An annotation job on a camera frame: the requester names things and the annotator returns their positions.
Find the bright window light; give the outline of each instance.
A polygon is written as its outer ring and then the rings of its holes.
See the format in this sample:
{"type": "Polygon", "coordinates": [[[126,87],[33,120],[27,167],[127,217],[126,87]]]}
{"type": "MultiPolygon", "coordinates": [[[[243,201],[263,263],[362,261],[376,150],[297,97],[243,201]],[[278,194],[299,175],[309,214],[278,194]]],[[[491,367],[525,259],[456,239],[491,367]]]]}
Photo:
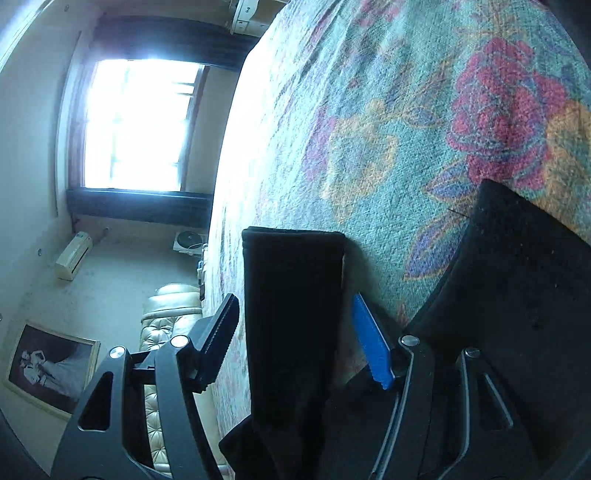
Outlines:
{"type": "Polygon", "coordinates": [[[85,187],[174,191],[202,65],[104,60],[87,100],[85,187]]]}

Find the wall-mounted air conditioner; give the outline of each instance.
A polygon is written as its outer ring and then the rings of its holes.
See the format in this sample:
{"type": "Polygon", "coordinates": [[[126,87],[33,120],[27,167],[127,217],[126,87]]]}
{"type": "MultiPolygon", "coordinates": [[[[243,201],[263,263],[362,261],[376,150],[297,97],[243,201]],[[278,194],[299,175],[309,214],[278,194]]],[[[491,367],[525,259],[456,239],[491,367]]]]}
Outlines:
{"type": "Polygon", "coordinates": [[[82,260],[92,249],[92,238],[86,232],[79,232],[61,253],[56,262],[56,276],[64,280],[74,280],[80,270],[82,260]]]}
{"type": "Polygon", "coordinates": [[[201,257],[204,244],[203,237],[199,233],[190,230],[177,232],[174,237],[173,250],[182,254],[191,255],[192,257],[201,257]]]}

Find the floral bedspread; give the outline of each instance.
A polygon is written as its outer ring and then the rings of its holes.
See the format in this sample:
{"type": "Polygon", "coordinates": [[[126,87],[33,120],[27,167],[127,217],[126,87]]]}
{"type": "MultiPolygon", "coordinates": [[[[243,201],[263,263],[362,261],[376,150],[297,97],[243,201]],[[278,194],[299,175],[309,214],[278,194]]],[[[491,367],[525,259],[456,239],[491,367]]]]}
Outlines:
{"type": "MultiPolygon", "coordinates": [[[[590,109],[591,72],[535,0],[292,0],[238,82],[206,310],[243,302],[244,228],[318,229],[352,241],[348,292],[405,324],[484,178],[591,242],[590,109]]],[[[348,310],[336,382],[365,363],[348,310]]],[[[213,389],[226,434],[249,413],[243,318],[213,389]]]]}

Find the black and white photo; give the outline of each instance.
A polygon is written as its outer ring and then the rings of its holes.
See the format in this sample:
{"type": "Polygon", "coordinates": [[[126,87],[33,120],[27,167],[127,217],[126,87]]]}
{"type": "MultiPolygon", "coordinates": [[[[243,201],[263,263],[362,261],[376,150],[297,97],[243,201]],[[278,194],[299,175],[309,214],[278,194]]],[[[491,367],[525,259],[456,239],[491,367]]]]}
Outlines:
{"type": "Polygon", "coordinates": [[[99,342],[26,323],[6,384],[30,402],[68,417],[95,371],[99,342]]]}

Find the leather sofa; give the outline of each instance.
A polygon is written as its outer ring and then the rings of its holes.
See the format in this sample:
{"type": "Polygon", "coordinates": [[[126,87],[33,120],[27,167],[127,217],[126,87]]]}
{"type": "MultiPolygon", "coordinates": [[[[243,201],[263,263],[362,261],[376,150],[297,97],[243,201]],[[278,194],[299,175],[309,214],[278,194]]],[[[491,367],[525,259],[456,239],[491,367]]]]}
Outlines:
{"type": "MultiPolygon", "coordinates": [[[[199,288],[192,285],[177,283],[159,288],[144,304],[140,351],[160,348],[172,336],[188,333],[195,322],[203,317],[199,297],[199,288]]],[[[144,391],[148,437],[154,468],[159,472],[170,473],[158,413],[156,387],[146,385],[144,391]]],[[[222,475],[227,475],[226,459],[218,446],[220,433],[212,391],[208,388],[201,394],[194,394],[194,398],[213,456],[222,475]]]]}

